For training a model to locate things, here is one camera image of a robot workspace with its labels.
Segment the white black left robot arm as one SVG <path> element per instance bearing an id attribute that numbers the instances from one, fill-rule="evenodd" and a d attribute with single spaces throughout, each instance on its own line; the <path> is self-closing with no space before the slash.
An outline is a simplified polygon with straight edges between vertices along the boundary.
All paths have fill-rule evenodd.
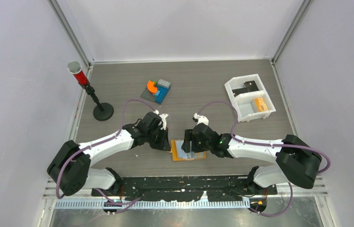
<path id="1" fill-rule="evenodd" d="M 56 182 L 56 197 L 71 196 L 81 189 L 100 190 L 111 196 L 120 193 L 123 181 L 116 171 L 109 167 L 95 169 L 93 165 L 145 143 L 152 149 L 169 151 L 167 117 L 166 113 L 148 112 L 137 123 L 126 124 L 97 140 L 65 142 L 47 168 L 48 175 Z"/>

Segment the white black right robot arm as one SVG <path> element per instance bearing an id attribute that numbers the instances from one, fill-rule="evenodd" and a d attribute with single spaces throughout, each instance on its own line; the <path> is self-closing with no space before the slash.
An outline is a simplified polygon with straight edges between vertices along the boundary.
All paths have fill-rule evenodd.
<path id="1" fill-rule="evenodd" d="M 252 194 L 279 183 L 292 183 L 300 188 L 312 189 L 322 161 L 321 155 L 294 135 L 282 140 L 254 140 L 233 138 L 231 134 L 218 134 L 204 123 L 185 131 L 182 150 L 186 153 L 210 151 L 220 158 L 251 158 L 269 162 L 269 166 L 255 166 L 245 180 Z"/>

